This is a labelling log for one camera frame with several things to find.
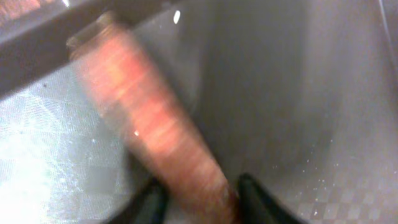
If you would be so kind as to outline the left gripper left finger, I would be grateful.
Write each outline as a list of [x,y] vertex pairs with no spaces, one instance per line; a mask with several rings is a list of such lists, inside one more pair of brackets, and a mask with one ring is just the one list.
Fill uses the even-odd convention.
[[105,224],[163,224],[169,202],[167,189],[155,178],[136,193]]

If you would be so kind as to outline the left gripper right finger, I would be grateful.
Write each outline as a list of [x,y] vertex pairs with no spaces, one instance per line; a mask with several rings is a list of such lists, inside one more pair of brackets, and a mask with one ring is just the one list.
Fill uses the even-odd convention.
[[241,174],[237,187],[243,224],[306,224],[281,205],[250,174]]

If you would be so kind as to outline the orange carrot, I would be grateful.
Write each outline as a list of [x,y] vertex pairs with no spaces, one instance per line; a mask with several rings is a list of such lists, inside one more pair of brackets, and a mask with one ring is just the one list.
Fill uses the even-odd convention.
[[194,223],[238,223],[229,182],[155,63],[108,11],[67,40],[100,117]]

